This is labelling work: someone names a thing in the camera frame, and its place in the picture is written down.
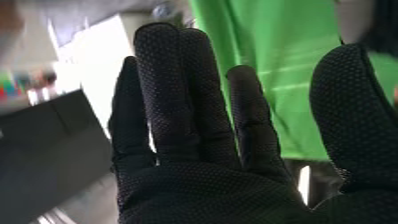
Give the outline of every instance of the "hand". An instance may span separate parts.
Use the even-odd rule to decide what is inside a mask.
[[[392,212],[396,202],[384,203],[385,196],[396,197],[385,190],[385,187],[394,187],[394,183],[391,179],[385,180],[385,176],[373,176],[378,172],[369,173],[355,161],[371,160],[373,168],[380,167],[380,170],[384,166],[373,164],[376,161],[387,162],[387,166],[396,163],[384,161],[385,158],[375,153],[371,158],[368,155],[360,158],[353,155],[357,150],[368,152],[368,146],[375,150],[373,143],[384,135],[366,139],[369,136],[360,135],[359,130],[364,131],[360,128],[371,123],[353,118],[343,120],[350,110],[360,113],[357,103],[341,105],[344,94],[353,91],[348,88],[341,91],[341,82],[352,85],[355,79],[368,83],[364,89],[371,101],[366,114],[371,118],[366,117],[366,122],[368,119],[375,120],[375,116],[382,120],[392,119],[380,112],[384,107],[376,104],[369,85],[375,81],[368,80],[369,70],[364,69],[359,49],[346,45],[334,50],[314,73],[314,117],[330,158],[341,173],[348,171],[348,175],[346,195],[311,211],[284,169],[270,108],[254,70],[238,66],[227,73],[234,140],[208,37],[201,31],[179,31],[167,24],[151,24],[140,28],[135,36],[137,59],[128,57],[124,60],[110,118],[121,223],[385,223],[373,222],[384,219],[373,217],[366,209],[380,211],[387,221],[398,220]],[[346,61],[337,61],[337,64],[334,60],[339,60],[341,55],[334,52],[346,54]],[[341,66],[348,62],[355,70]],[[346,74],[353,75],[352,83]],[[344,128],[355,133],[357,139],[352,139]],[[156,154],[149,148],[149,130]],[[371,144],[360,143],[360,147],[366,147],[359,149],[352,147],[355,144],[350,140],[353,143],[369,140]],[[380,151],[394,156],[389,147]],[[385,180],[382,185],[376,185],[378,180]],[[376,192],[371,190],[375,186],[380,186]],[[382,200],[376,200],[375,207],[371,200],[378,197]]]

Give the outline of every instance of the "black glove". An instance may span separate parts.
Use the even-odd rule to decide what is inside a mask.
[[[352,65],[362,66],[362,54],[352,54],[352,51],[359,52],[359,50],[355,51],[359,48],[348,45],[341,49],[348,51],[346,57],[359,60],[352,59]],[[337,139],[328,135],[323,137],[330,154],[339,152],[332,156],[334,162],[341,161],[341,163],[336,162],[337,168],[344,169],[346,161],[348,164],[350,161],[353,164],[352,170],[348,170],[353,176],[344,176],[348,194],[327,202],[316,211],[304,206],[279,155],[281,148],[261,85],[254,70],[247,66],[234,67],[227,74],[240,146],[240,151],[236,151],[206,34],[193,29],[179,31],[167,24],[151,24],[137,31],[135,52],[137,60],[133,57],[124,60],[110,119],[119,185],[119,222],[144,224],[398,223],[398,217],[391,210],[396,208],[396,200],[389,200],[387,204],[384,201],[385,195],[389,195],[389,199],[398,197],[396,192],[387,191],[384,185],[376,191],[371,191],[373,185],[364,185],[357,194],[362,177],[360,173],[359,176],[355,175],[362,166],[359,167],[353,161],[360,162],[360,159],[368,159],[368,157],[353,156],[352,150],[357,151],[357,148],[346,149],[343,147],[346,145],[336,145],[334,141],[339,140],[348,144],[344,136]],[[325,73],[328,76],[328,72],[341,69],[328,59],[336,57],[334,54],[330,55],[323,61],[323,64],[330,64],[330,66],[327,69],[320,66],[316,70],[311,95],[323,133],[336,133],[337,129],[334,126],[328,127],[318,111],[325,110],[321,113],[328,119],[334,119],[337,108],[327,102],[339,99],[339,103],[344,103],[346,100],[339,98],[337,86],[327,89],[327,92],[334,93],[332,97],[323,98],[328,93],[321,91],[325,88],[321,85],[328,85],[328,82],[327,78],[321,78],[321,74]],[[355,73],[353,80],[355,77],[366,79],[364,71],[352,71],[348,67],[341,74],[334,74],[339,77],[337,81],[344,82],[344,79],[350,79],[344,76],[350,73]],[[369,94],[366,99],[373,97],[376,102],[376,95],[373,92]],[[378,105],[368,105],[366,110],[373,111]],[[350,105],[339,109],[343,112],[336,116],[343,116],[346,110],[352,110]],[[389,118],[382,113],[375,113],[375,115],[384,119]],[[360,130],[364,130],[371,124],[357,122],[357,126],[362,124]],[[149,149],[149,130],[156,154]],[[391,148],[380,151],[389,153],[391,159],[396,151],[391,151]],[[376,156],[371,159],[378,158],[382,163],[385,158],[384,156],[380,158],[378,154]],[[357,216],[371,214],[364,209],[373,208],[373,202],[369,203],[373,197],[382,197],[378,210],[384,212],[387,222],[375,222],[371,219],[373,222],[366,222],[368,220],[357,222]],[[341,211],[352,214],[352,218],[336,216],[343,214]]]

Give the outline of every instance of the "colorful object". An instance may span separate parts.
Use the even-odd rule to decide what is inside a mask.
[[[18,97],[23,94],[19,85],[7,81],[0,82],[0,100],[9,100],[12,97]]]

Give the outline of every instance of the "light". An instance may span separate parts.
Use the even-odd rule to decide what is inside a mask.
[[[39,97],[34,90],[28,90],[28,102],[32,106],[39,103]]]
[[[300,179],[298,179],[298,192],[302,194],[302,201],[307,205],[309,200],[309,175],[311,175],[311,168],[305,166],[300,170]]]
[[[44,101],[48,101],[50,100],[48,88],[42,88],[41,93],[42,93],[42,99],[44,99]]]
[[[55,224],[53,220],[44,216],[39,217],[37,221],[39,221],[39,224]]]

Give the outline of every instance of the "black object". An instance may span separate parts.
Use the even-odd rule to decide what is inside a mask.
[[[110,119],[121,223],[398,223],[398,119],[360,46],[332,50],[314,70],[312,114],[343,177],[343,195],[314,210],[281,160],[254,69],[227,74],[238,155],[206,34],[151,24],[135,53]]]
[[[110,143],[82,91],[0,117],[0,219],[26,224],[110,167]]]

